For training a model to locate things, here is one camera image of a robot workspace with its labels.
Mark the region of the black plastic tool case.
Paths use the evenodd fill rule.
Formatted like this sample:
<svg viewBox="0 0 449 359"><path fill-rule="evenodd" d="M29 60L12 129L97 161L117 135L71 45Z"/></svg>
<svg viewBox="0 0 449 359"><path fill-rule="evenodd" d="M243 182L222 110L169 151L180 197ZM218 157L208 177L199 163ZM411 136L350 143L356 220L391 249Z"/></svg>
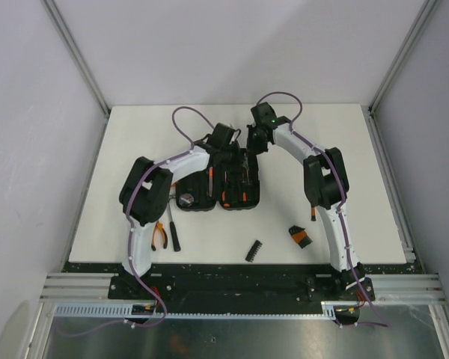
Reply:
<svg viewBox="0 0 449 359"><path fill-rule="evenodd" d="M260 202L259 164L257 156L245 148L242 149L244 161L242 166L215 166L213 198L208 195L208 170L198 171L184 177L175 185L174 202L178 209L185 212L206 212L216 205L227 211L253 209ZM229 188L232 195L231 208L222 206L222 192ZM179 204L179 196L184 193L193 195L195 202L190 207Z"/></svg>

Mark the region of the small precision screwdriver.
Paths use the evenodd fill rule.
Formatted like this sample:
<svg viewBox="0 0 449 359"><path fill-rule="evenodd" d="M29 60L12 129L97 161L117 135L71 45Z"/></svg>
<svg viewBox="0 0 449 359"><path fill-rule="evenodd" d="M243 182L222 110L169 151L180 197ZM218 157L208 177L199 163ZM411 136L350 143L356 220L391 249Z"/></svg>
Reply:
<svg viewBox="0 0 449 359"><path fill-rule="evenodd" d="M311 205L311 221L317 221L317 208L313 205Z"/></svg>

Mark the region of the orange handled pliers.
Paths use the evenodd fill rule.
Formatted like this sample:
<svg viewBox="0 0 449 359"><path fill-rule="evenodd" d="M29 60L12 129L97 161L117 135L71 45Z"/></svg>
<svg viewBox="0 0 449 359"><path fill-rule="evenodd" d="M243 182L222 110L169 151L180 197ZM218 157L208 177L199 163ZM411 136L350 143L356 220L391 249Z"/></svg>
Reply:
<svg viewBox="0 0 449 359"><path fill-rule="evenodd" d="M152 251L157 250L159 239L161 239L162 247L166 249L168 247L168 234L166 233L162 222L157 221L153 228L152 242L151 242Z"/></svg>

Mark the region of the claw hammer black handle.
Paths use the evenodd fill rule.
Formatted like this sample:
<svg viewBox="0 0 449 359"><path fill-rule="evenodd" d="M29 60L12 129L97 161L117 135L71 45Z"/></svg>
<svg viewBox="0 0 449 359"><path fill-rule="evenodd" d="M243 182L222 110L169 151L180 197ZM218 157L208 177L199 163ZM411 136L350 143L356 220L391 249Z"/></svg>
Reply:
<svg viewBox="0 0 449 359"><path fill-rule="evenodd" d="M174 223L174 219L171 212L171 204L168 203L167 205L167 212L168 212L168 219L169 219L169 228L171 231L171 239L173 244L173 249L175 252L181 251L180 241L177 235L177 228Z"/></svg>

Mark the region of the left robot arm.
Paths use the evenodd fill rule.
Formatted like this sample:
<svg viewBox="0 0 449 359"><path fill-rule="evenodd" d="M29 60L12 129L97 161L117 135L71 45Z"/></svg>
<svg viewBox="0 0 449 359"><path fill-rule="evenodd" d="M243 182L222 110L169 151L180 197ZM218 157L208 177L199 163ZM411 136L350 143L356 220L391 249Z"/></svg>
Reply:
<svg viewBox="0 0 449 359"><path fill-rule="evenodd" d="M124 269L130 273L125 291L133 298L145 297L150 280L143 276L151 267L153 231L168 205L171 185L206 170L216 159L226 159L225 151L239 136L239 130L222 123L204 139L192 141L189 149L160 161L145 157L135 160L119 194L119 202L129 223Z"/></svg>

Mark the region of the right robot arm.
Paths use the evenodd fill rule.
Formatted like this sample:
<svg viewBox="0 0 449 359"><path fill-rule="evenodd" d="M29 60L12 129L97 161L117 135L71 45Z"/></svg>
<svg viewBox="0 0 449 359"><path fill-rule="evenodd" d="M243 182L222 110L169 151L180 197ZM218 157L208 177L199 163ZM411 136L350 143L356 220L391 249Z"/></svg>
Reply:
<svg viewBox="0 0 449 359"><path fill-rule="evenodd" d="M346 218L349 180L341 151L323 149L293 128L293 121L279 117L263 102L251 108L254 124L248 126L247 148L257 154L274 144L286 150L303 167L304 191L311 208L318 211L330 251L335 276L330 281L332 295L347 300L356 292L371 301L364 285L366 274L350 238Z"/></svg>

